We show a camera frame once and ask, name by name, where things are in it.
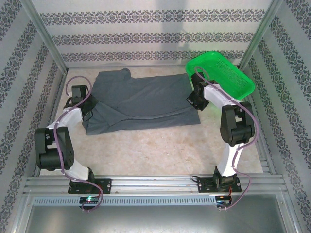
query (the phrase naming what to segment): robotic arm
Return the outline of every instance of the robotic arm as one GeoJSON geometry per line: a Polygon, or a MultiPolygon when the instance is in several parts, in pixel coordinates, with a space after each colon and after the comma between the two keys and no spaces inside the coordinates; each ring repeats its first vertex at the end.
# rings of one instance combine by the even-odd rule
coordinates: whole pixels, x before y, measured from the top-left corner
{"type": "MultiPolygon", "coordinates": [[[[83,100],[86,97],[86,90],[87,86],[85,85],[72,86],[72,97],[67,101],[63,113],[83,100]]],[[[94,174],[90,168],[81,165],[74,159],[70,132],[76,124],[91,114],[96,103],[96,99],[91,95],[85,103],[68,112],[57,127],[57,135],[64,158],[65,174],[75,179],[90,182],[94,182],[94,174]]],[[[55,124],[56,121],[46,128],[37,129],[35,132],[36,163],[40,169],[48,171],[61,169],[59,154],[54,143],[53,128],[55,124]]]]}
{"type": "MultiPolygon", "coordinates": [[[[246,114],[245,110],[234,104],[231,100],[225,98],[219,91],[208,85],[195,73],[191,77],[194,91],[189,95],[187,101],[198,110],[203,110],[209,102],[212,102],[217,108],[221,109],[220,133],[225,142],[225,149],[221,162],[215,167],[212,183],[203,184],[203,188],[211,190],[214,186],[216,191],[227,190],[230,186],[238,183],[237,174],[232,167],[234,155],[238,148],[249,142],[249,139],[255,134],[255,127],[252,118],[246,114]]],[[[215,81],[212,84],[220,88],[215,81]]],[[[252,113],[252,106],[249,102],[241,102],[245,108],[252,113]]],[[[237,167],[242,150],[238,151],[235,159],[237,167]]]]}

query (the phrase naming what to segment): speckled floor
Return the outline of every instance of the speckled floor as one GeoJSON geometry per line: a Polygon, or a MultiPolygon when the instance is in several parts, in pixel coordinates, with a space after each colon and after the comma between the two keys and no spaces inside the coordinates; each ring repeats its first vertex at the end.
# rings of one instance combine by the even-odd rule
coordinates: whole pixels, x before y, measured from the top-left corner
{"type": "MultiPolygon", "coordinates": [[[[98,73],[122,67],[69,70],[67,80],[84,75],[92,82],[98,73]]],[[[132,77],[152,77],[185,73],[183,67],[130,67],[132,77]]],[[[82,79],[71,84],[87,84],[82,79]]],[[[57,116],[66,103],[62,93],[57,116]]],[[[221,111],[209,104],[199,111],[200,125],[166,129],[118,131],[87,136],[78,124],[70,135],[75,159],[92,168],[95,175],[182,175],[211,174],[220,162],[224,142],[220,136],[221,111]]],[[[243,150],[238,170],[262,173],[255,145],[243,150]]],[[[58,171],[41,171],[41,175],[59,175],[58,171]]]]}

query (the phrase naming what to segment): damask pattern wall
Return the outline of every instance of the damask pattern wall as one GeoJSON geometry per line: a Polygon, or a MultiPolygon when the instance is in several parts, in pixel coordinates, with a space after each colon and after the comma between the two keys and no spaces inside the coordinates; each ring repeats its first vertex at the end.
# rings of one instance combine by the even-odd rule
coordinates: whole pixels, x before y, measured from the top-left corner
{"type": "Polygon", "coordinates": [[[24,178],[35,168],[34,132],[46,126],[63,72],[18,0],[0,1],[0,233],[9,232],[24,178]]]}
{"type": "Polygon", "coordinates": [[[285,0],[245,69],[270,156],[311,232],[311,1],[285,0]]]}
{"type": "Polygon", "coordinates": [[[34,0],[68,67],[241,60],[271,0],[34,0]]]}

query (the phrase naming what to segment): gray cloth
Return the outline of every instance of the gray cloth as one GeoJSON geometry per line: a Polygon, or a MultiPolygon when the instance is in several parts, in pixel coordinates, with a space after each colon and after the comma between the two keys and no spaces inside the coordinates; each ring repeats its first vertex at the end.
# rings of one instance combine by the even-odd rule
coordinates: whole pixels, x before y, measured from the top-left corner
{"type": "Polygon", "coordinates": [[[186,98],[187,74],[134,79],[128,69],[100,72],[92,89],[99,101],[83,126],[87,135],[200,124],[186,98]]]}

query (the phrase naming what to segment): green basket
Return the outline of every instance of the green basket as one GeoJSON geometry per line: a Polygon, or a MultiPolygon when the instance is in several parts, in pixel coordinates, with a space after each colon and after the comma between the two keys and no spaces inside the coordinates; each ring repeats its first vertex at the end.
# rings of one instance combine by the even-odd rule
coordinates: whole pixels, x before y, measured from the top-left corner
{"type": "Polygon", "coordinates": [[[226,93],[237,100],[242,100],[255,90],[253,81],[220,53],[206,52],[189,61],[186,64],[186,72],[190,81],[195,67],[204,68],[210,80],[217,81],[226,93]]]}

